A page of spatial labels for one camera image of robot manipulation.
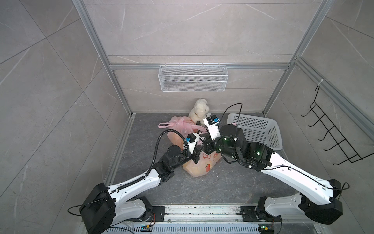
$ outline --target black wire rack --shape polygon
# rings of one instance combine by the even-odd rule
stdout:
[[[317,120],[317,122],[315,122],[313,125],[308,125],[308,126],[309,126],[309,127],[313,127],[313,126],[316,125],[318,122],[321,122],[322,125],[323,125],[323,126],[325,127],[325,129],[327,130],[327,132],[326,132],[325,136],[323,137],[323,139],[318,139],[318,140],[319,140],[319,141],[323,141],[323,140],[326,138],[327,134],[329,133],[329,134],[331,135],[331,137],[334,139],[335,143],[336,143],[334,146],[330,147],[329,149],[324,149],[324,151],[329,151],[330,149],[332,149],[332,148],[338,146],[338,147],[342,150],[342,152],[344,153],[344,155],[346,156],[346,158],[347,158],[346,160],[344,160],[344,161],[342,161],[342,162],[340,162],[340,163],[337,163],[337,164],[336,164],[336,163],[333,163],[333,165],[340,165],[340,164],[342,164],[343,162],[346,162],[346,161],[350,161],[350,162],[353,163],[353,162],[357,162],[357,161],[359,161],[359,160],[362,160],[362,159],[364,159],[364,158],[366,158],[366,157],[369,157],[370,155],[373,155],[374,153],[369,154],[369,155],[367,155],[367,156],[365,156],[365,157],[361,157],[361,156],[357,153],[357,151],[353,148],[353,146],[349,143],[349,141],[345,138],[345,136],[341,133],[341,131],[336,127],[336,125],[331,121],[331,119],[326,115],[326,113],[325,113],[325,112],[321,109],[321,107],[316,103],[316,98],[317,98],[317,95],[318,95],[319,86],[316,87],[315,91],[317,91],[317,93],[316,93],[316,96],[314,97],[314,101],[313,101],[313,103],[309,106],[309,107],[310,107],[310,111],[309,111],[306,115],[301,115],[301,116],[302,116],[302,117],[305,117],[305,116],[307,116],[310,112],[313,112],[313,113],[317,116],[318,120]],[[323,113],[323,115],[322,115],[321,117],[319,117],[319,116],[317,115],[317,113],[314,111],[314,108],[316,108],[316,107],[318,107],[319,110]],[[331,128],[327,128],[327,127],[326,127],[326,123],[322,121],[322,118],[323,118],[323,117],[326,117],[326,118],[331,122],[331,124],[332,124],[332,127],[331,127]],[[343,140],[341,140],[341,141],[339,141],[339,142],[336,140],[336,137],[334,137],[333,134],[331,133],[331,131],[332,131],[333,129],[336,129],[336,130],[340,133],[340,135],[342,136]],[[342,149],[342,147],[341,147],[340,144],[342,144],[343,142],[348,143],[349,147],[352,148],[352,150],[353,150],[353,152],[354,152],[354,155],[353,155],[353,156],[349,157],[349,156],[346,154],[346,152]]]

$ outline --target pink plastic bag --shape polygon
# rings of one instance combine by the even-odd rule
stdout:
[[[209,155],[201,151],[199,162],[195,164],[192,160],[190,160],[183,164],[183,169],[193,177],[203,176],[208,173],[212,167],[214,167],[221,157],[221,154],[217,153],[216,151]]]
[[[174,129],[180,132],[184,138],[187,137],[188,134],[194,133],[194,130],[200,130],[203,133],[206,133],[206,129],[203,126],[195,125],[195,123],[188,117],[172,117],[170,122],[168,123],[159,123],[159,128],[167,128]],[[176,133],[168,133],[168,137],[170,141],[174,144],[179,146],[183,149],[183,140],[178,136]]]

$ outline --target white wire mesh basket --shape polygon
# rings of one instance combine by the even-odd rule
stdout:
[[[236,123],[239,114],[231,113],[227,124]],[[282,137],[278,124],[273,119],[240,114],[238,127],[243,129],[249,142],[260,142],[274,150],[281,150]]]
[[[163,92],[225,91],[226,66],[160,66],[159,81]]]

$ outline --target gray tile wall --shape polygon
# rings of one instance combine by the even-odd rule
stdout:
[[[303,58],[351,99],[363,112],[374,119],[374,2],[370,0],[336,0],[309,43]],[[355,163],[345,162],[342,151],[335,147],[330,135],[309,110],[314,99],[316,84],[304,72],[296,69],[269,112],[278,121],[283,147],[291,162],[312,173],[326,175],[351,188],[344,191],[344,215],[330,228],[334,233],[372,233],[374,218],[372,167],[374,156]],[[361,156],[374,152],[374,143],[324,92],[319,91],[316,101],[333,123]],[[334,135],[339,140],[339,133]],[[342,144],[347,154],[354,155]]]
[[[0,233],[75,233],[127,115],[70,0],[1,1],[0,48]]]
[[[346,157],[338,147],[324,151],[323,149],[334,146],[333,139],[327,135],[323,141],[319,141],[318,138],[322,139],[326,133],[324,126],[320,122],[313,127],[308,126],[318,120],[313,113],[306,117],[301,116],[309,111],[316,94],[315,88],[316,84],[303,71],[296,68],[268,117],[278,122],[283,148],[292,163],[316,176],[350,184],[351,188],[342,194],[343,216],[329,226],[332,232],[371,233],[374,225],[366,220],[374,216],[374,205],[370,202],[374,199],[374,177],[371,169],[374,165],[374,156],[355,163],[333,165],[342,162]],[[319,91],[316,102],[360,155],[366,156],[374,152],[374,143],[322,90]],[[336,139],[341,137],[337,131],[333,134]],[[347,149],[348,155],[354,155],[352,150],[348,150],[347,145],[341,145],[343,149]]]
[[[85,0],[111,63],[288,63],[319,2]],[[134,112],[189,112],[198,98],[212,111],[243,101],[261,112],[282,72],[229,70],[220,93],[163,93],[155,70],[116,75]]]
[[[372,0],[336,0],[303,57],[374,120],[373,11]]]
[[[116,70],[127,101],[134,112],[190,112],[199,98],[208,101],[211,112],[224,112],[238,101],[242,111],[261,112],[283,70],[229,70],[224,92],[162,92],[158,70]]]

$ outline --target wall-mounted basket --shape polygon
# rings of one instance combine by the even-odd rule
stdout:
[[[226,66],[160,66],[159,81],[163,92],[225,91]]]

